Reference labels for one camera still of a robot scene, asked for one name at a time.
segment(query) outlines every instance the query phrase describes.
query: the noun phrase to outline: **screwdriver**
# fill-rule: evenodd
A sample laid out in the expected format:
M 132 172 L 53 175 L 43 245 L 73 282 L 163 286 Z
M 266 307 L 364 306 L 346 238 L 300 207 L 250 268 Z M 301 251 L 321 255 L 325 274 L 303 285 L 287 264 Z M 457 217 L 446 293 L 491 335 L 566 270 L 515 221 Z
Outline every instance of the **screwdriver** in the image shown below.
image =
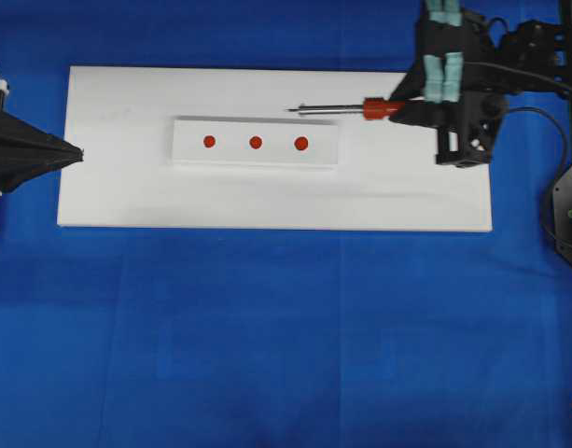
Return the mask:
M 399 111 L 406 103 L 386 101 L 384 98 L 367 98 L 362 105 L 300 105 L 288 112 L 306 115 L 362 114 L 365 119 L 384 119 Z

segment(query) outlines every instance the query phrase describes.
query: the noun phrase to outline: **blue cloth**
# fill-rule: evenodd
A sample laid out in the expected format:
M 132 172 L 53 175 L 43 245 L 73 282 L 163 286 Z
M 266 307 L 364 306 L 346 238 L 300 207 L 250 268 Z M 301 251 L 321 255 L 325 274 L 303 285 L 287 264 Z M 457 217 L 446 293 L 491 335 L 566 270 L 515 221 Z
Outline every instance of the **blue cloth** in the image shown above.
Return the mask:
M 405 70 L 419 13 L 153 3 L 1 0 L 7 110 L 63 134 L 71 64 Z M 0 201 L 0 447 L 572 447 L 572 271 L 537 224 L 559 145 L 507 119 L 488 234 L 60 229 L 59 175 L 30 182 Z

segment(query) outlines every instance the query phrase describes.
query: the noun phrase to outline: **wire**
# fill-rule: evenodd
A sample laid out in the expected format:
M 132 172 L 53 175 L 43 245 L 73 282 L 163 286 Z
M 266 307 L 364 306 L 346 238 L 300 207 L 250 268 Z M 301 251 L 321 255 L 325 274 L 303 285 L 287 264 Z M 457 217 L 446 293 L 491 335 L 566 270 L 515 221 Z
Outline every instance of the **wire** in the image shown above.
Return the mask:
M 549 186 L 547 187 L 547 189 L 545 190 L 545 192 L 543 194 L 543 199 L 541 200 L 541 205 L 540 205 L 539 216 L 540 216 L 540 225 L 543 228 L 543 230 L 553 240 L 555 240 L 560 245 L 564 245 L 565 247 L 569 247 L 570 249 L 572 249 L 571 243 L 567 242 L 566 240 L 559 238 L 555 234 L 555 232 L 553 232 L 551 230 L 551 227 L 549 226 L 549 224 L 547 223 L 547 219 L 545 218 L 545 210 L 551 210 L 551 207 L 552 207 L 552 200 L 551 199 L 552 199 L 552 195 L 553 195 L 553 189 L 555 188 L 555 184 L 557 184 L 557 181 L 564 174 L 565 163 L 567 162 L 567 148 L 568 148 L 567 135 L 565 134 L 565 131 L 564 131 L 564 128 L 562 127 L 562 125 L 559 124 L 559 121 L 557 121 L 557 119 L 555 119 L 555 117 L 553 115 L 544 111 L 543 109 L 539 109 L 538 107 L 527 107 L 527 106 L 526 107 L 515 107 L 513 109 L 509 109 L 507 111 L 507 114 L 514 114 L 517 112 L 533 112 L 533 113 L 541 115 L 542 117 L 545 117 L 546 119 L 548 119 L 553 124 L 553 126 L 555 126 L 557 131 L 559 131 L 559 134 L 562 136 L 562 158 L 559 162 L 559 166 L 557 167 L 557 170 L 555 170 L 555 175 L 553 177 L 552 182 L 549 184 Z
M 565 84 L 564 82 L 561 82 L 561 81 L 556 81 L 552 77 L 545 77 L 544 75 L 539 75 L 538 73 L 527 72 L 527 71 L 520 70 L 518 68 L 513 68 L 513 67 L 507 67 L 505 65 L 501 65 L 500 63 L 484 63 L 484 62 L 479 62 L 479 61 L 474 61 L 474 62 L 467 61 L 467 62 L 464 62 L 464 65 L 479 65 L 482 67 L 496 68 L 497 70 L 513 73 L 515 75 L 522 75 L 524 77 L 533 77 L 535 79 L 539 79 L 541 81 L 545 81 L 549 84 L 552 84 L 555 87 L 559 87 L 565 91 L 571 91 L 572 92 L 572 86 Z
M 495 25 L 496 23 L 501 23 L 505 28 L 506 33 L 509 33 L 508 23 L 503 17 L 493 17 L 492 19 L 490 19 L 489 22 L 487 23 L 487 32 L 489 32 L 489 30 L 491 30 L 493 25 Z

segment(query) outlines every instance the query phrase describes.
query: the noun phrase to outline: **white block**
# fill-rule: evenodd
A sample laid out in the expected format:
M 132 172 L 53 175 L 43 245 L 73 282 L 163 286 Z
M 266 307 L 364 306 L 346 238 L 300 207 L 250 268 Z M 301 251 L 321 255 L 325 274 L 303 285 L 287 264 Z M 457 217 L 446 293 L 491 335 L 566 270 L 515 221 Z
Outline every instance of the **white block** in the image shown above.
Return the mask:
M 296 142 L 302 139 L 307 147 L 298 150 Z M 338 162 L 338 140 L 337 126 L 304 119 L 177 119 L 172 154 L 178 164 L 328 168 Z
M 435 164 L 434 130 L 335 116 L 332 170 L 176 166 L 180 117 L 298 119 L 286 108 L 358 104 L 402 74 L 72 67 L 63 226 L 489 231 L 487 166 Z

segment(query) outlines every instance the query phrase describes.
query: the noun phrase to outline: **red circle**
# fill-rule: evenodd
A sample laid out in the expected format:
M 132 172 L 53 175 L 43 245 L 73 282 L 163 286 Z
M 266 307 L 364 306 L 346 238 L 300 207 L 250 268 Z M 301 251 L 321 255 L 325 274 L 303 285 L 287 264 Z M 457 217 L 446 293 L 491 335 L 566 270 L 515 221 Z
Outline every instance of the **red circle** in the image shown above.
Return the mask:
M 298 151 L 303 151 L 308 147 L 308 138 L 306 137 L 298 137 L 294 142 L 294 146 Z
M 258 135 L 255 135 L 250 139 L 250 146 L 253 149 L 259 149 L 260 147 L 263 146 L 263 139 L 260 138 Z
M 213 135 L 206 135 L 202 142 L 204 143 L 205 147 L 214 147 L 215 146 L 215 138 Z

